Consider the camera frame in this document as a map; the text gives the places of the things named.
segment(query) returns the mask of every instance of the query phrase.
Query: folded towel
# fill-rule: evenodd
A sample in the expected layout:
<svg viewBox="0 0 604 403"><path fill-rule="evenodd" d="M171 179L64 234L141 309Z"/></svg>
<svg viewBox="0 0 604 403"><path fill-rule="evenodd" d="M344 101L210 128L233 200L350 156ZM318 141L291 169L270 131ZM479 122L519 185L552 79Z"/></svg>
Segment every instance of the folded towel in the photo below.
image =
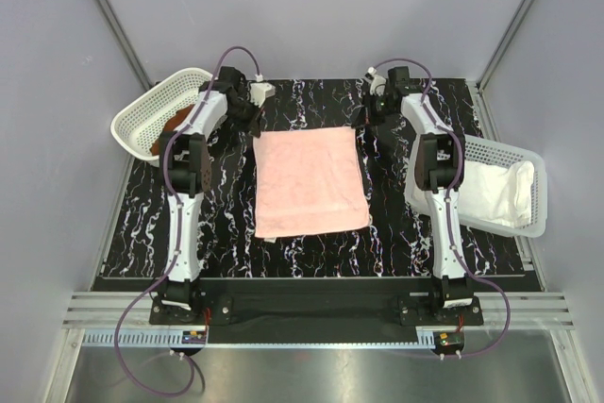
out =
<svg viewBox="0 0 604 403"><path fill-rule="evenodd" d="M516 162L509 169L467 160L460 186L460 215L506 227L530 224L530 187L534 173L532 162L527 160ZM415 185L414 178L412 181L413 198L427 212L426 197Z"/></svg>
<svg viewBox="0 0 604 403"><path fill-rule="evenodd" d="M254 155L257 237L313 235L369 225L354 129L262 132L254 139Z"/></svg>

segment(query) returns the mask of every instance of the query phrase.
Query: black platform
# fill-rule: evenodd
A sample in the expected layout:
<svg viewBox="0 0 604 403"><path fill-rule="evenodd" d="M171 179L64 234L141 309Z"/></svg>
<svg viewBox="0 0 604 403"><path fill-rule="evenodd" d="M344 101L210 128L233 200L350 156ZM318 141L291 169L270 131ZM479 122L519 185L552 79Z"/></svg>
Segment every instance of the black platform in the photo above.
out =
<svg viewBox="0 0 604 403"><path fill-rule="evenodd" d="M361 103L360 80L282 80L275 84L277 96L266 104L263 130L350 125ZM460 126L465 134L481 136L463 79L436 79L429 95L446 123ZM360 287L364 280L373 281L372 286L380 280L376 286L382 287L385 280L415 280L390 277L427 276L432 255L430 221L427 216L413 213L403 194L414 137L402 117L390 118L385 125L361 129L357 134L371 226L267 243L254 237L256 165L251 138L224 124L209 140L214 189L206 193L199 219L201 277L255 282L266 280L262 277L356 277L344 280ZM143 289L148 278L161 274L168 244L165 204L154 168L136 160L95 290ZM534 273L525 275L514 238L466 227L461 228L461 236L472 270L487 276L508 276L505 286L512 285L516 291L538 291ZM342 279L333 280L344 283Z"/></svg>

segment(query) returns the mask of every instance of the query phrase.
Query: black mounting plate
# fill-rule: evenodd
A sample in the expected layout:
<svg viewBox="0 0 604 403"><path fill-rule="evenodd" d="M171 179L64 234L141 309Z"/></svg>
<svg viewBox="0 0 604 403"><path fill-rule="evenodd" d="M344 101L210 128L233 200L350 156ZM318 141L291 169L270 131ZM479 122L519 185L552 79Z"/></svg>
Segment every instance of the black mounting plate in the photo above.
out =
<svg viewBox="0 0 604 403"><path fill-rule="evenodd" d="M210 309L210 326L225 326L230 323L233 312L233 298L222 294L216 298L205 298L204 308ZM193 313L177 306L161 303L155 297L149 315L150 325L170 326L203 326L206 324L206 316L201 313Z"/></svg>
<svg viewBox="0 0 604 403"><path fill-rule="evenodd" d="M402 326L456 327L460 323L460 315L463 315L464 326L484 325L482 308L476 296L472 298L472 304L469 306L435 310L430 296L408 294L398 297L398 310Z"/></svg>

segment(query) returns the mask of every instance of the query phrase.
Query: basket rim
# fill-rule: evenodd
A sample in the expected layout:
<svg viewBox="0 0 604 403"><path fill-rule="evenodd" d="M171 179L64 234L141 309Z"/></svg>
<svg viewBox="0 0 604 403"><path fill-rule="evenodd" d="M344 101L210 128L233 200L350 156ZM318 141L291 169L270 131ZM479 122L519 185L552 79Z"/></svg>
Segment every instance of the basket rim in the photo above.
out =
<svg viewBox="0 0 604 403"><path fill-rule="evenodd" d="M111 131L111 135L113 136L113 139L115 139L115 141L120 144L122 146L122 148L125 149L125 151L127 151L130 155L132 155L134 158L138 159L138 160L144 160L146 162L150 162L150 161L157 161L159 159L158 155L151 155L151 156L146 156L146 155L142 155L141 153L139 153L138 151L134 150L123 138L122 136L120 136L117 132L117 125L119 124L119 122L130 112L132 111L135 107L139 106L140 104L144 103L148 98L150 98L151 96L153 96L155 93L160 92L161 90L163 90L167 85L169 85L170 83L172 83L174 81L174 79L184 75L184 74L190 74L190 73L197 73L200 74L202 76L205 76L207 78L212 78L212 73L201 69L201 68L196 68L196 67L189 67L189 68L184 68L182 70L179 70L169 76L167 76L165 79L163 79L158 85L156 85L155 87L152 87L150 90L146 91L145 93L143 93L141 96L139 96L137 99L135 99L133 102L131 102L130 104L128 104L127 106L125 106L123 109L121 109L114 117L113 120L111 120L111 126L110 126L110 131Z"/></svg>
<svg viewBox="0 0 604 403"><path fill-rule="evenodd" d="M547 171L545 169L544 159L539 154L535 153L534 151L530 151L525 148L520 148L518 146L508 145L506 143L497 142L497 141L491 141L489 139L484 139L484 138L478 137L478 136L466 135L465 137L466 137L466 143L468 143L468 142L483 143L483 144L488 144L489 146L491 146L492 148L495 148L495 149L497 149L497 148L505 149L506 151L512 151L512 152L517 150L518 154L523 155L524 160L529 160L534 165L535 176L534 176L533 184L535 184L535 182L538 182L540 185L540 188L541 188L540 191L544 191L544 192L543 192L543 196L539 197L539 200L531 200L531 204L538 203L538 205L537 205L538 219L537 219L537 222L535 222L534 224L530 224L525 227L508 227L508 226L502 226L500 224L495 224L495 223L489 222L489 221L483 221L476 217L471 217L471 216L466 216L466 215L460 214L460 220L463 221L462 225L466 225L467 227L470 227L470 228L476 228L476 229L482 229L482 230L484 230L484 228L486 226L489 226L489 227L492 226L492 229L484 230L484 231L489 231L494 234L510 236L510 237L511 236L525 236L528 238L537 238L537 237L543 235L545 232L545 225L546 225L546 220L547 220L547 206L546 206L546 204L547 204ZM413 155L413 153L417 153L417 148L416 148L415 142L413 143L413 146L411 149L411 155ZM421 214L422 211L419 210L421 207L418 205L418 201L414 197L412 185L408 185L408 184L405 185L404 194L405 194L405 201L410 205L410 207L412 209L414 209L416 212L419 212Z"/></svg>

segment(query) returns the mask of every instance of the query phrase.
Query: pink towel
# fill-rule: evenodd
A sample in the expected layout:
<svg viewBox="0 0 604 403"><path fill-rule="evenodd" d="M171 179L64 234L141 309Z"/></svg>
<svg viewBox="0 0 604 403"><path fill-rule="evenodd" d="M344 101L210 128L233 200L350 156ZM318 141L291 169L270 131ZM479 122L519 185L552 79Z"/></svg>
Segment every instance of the pink towel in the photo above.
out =
<svg viewBox="0 0 604 403"><path fill-rule="evenodd" d="M254 154L257 237L316 235L369 225L354 129L262 132L254 139Z"/></svg>

